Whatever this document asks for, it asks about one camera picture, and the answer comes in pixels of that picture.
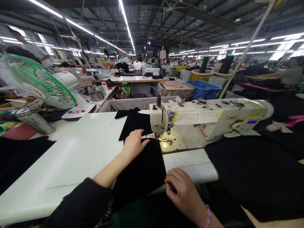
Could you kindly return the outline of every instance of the bracelet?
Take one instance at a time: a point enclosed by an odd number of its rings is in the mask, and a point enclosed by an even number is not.
[[[207,222],[206,222],[205,228],[209,228],[210,223],[211,223],[211,209],[208,204],[206,204],[206,207],[207,207]]]

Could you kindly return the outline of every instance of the blue plastic basket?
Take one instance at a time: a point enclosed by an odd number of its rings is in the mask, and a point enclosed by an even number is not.
[[[195,88],[191,100],[196,100],[200,97],[206,100],[215,99],[217,93],[222,89],[222,87],[205,81],[186,81],[186,83]]]

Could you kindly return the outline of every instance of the ceiling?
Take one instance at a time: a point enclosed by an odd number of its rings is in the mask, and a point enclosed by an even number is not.
[[[87,27],[123,50],[132,44],[118,0],[44,0],[45,3]],[[123,0],[136,53],[153,50],[154,44],[169,49],[198,49],[215,43],[250,38],[268,4],[254,0],[183,0],[179,9],[168,9],[168,0]],[[304,24],[304,1],[282,0],[264,23],[258,37]],[[71,35],[69,25],[27,0],[1,0],[0,23],[50,35]],[[88,33],[71,27],[89,44],[96,43]]]

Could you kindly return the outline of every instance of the metal cup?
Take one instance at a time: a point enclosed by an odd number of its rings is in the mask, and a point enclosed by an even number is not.
[[[102,101],[104,99],[102,91],[93,91],[93,92],[89,92],[88,94],[91,100],[94,102]]]

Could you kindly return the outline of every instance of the fan base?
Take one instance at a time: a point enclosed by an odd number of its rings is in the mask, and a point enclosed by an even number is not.
[[[96,104],[90,104],[86,108],[81,108],[79,105],[77,107],[71,108],[69,111],[67,111],[61,118],[67,121],[70,121],[71,119],[80,119],[85,114],[89,113]]]

